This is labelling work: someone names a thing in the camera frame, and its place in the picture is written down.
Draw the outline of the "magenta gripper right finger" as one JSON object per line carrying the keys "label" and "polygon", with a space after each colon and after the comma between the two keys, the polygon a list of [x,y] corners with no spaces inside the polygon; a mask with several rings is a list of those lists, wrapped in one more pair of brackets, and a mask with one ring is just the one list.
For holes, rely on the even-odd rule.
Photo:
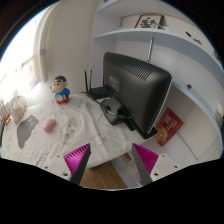
{"label": "magenta gripper right finger", "polygon": [[132,155],[143,185],[152,183],[151,172],[159,158],[157,154],[143,146],[132,144]]}

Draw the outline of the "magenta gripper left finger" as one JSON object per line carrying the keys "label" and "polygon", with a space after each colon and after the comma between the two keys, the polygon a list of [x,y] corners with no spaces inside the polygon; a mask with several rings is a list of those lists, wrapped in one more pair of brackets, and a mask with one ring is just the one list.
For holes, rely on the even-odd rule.
{"label": "magenta gripper left finger", "polygon": [[79,185],[91,154],[90,144],[85,144],[64,156],[64,160],[71,172],[72,183]]}

